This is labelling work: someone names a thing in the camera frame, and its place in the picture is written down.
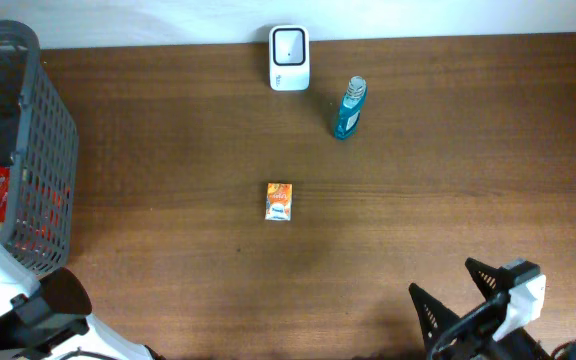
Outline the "small orange juice carton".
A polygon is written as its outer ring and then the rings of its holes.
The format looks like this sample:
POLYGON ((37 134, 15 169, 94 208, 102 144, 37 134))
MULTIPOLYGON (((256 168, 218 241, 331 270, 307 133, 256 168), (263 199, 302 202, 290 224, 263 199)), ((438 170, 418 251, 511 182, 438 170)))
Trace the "small orange juice carton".
POLYGON ((290 221, 292 215, 293 186, 285 183, 269 183, 266 192, 265 219, 290 221))

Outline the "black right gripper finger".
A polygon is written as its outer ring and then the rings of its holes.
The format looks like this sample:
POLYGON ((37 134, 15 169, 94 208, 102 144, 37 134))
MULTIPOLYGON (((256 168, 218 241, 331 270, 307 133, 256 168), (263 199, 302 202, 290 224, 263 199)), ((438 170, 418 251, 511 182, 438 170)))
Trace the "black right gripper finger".
POLYGON ((498 275, 498 270, 496 268, 474 258, 468 258, 465 261, 465 267, 473 282, 486 300, 496 294, 498 275))
POLYGON ((425 350, 430 352, 441 334, 460 317, 416 283, 410 284, 408 291, 417 312, 425 350))

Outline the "blue mouthwash bottle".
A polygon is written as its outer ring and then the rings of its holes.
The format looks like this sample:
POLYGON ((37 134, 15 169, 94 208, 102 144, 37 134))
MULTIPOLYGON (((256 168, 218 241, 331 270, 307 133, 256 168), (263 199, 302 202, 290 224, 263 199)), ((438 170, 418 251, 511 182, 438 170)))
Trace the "blue mouthwash bottle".
POLYGON ((366 96, 366 80, 361 76, 352 77, 342 98, 334 127, 334 136, 337 139, 344 140, 355 133, 366 96))

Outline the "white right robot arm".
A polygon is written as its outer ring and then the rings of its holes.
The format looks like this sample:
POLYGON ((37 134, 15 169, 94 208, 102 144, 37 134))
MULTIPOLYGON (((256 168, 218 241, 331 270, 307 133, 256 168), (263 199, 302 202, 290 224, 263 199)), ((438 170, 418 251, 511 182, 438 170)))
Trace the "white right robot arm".
POLYGON ((464 316, 409 286, 428 359, 576 359, 576 339, 547 352, 525 330, 545 302, 547 278, 539 265, 519 258, 494 268, 469 258, 465 267, 484 302, 464 316))

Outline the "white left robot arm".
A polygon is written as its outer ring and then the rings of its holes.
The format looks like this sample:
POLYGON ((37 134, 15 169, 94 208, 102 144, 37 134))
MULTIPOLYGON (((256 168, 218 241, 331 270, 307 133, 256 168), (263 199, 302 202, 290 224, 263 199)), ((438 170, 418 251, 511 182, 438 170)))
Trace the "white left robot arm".
POLYGON ((162 356, 96 317, 68 269, 38 278, 0 244, 0 359, 127 359, 162 356))

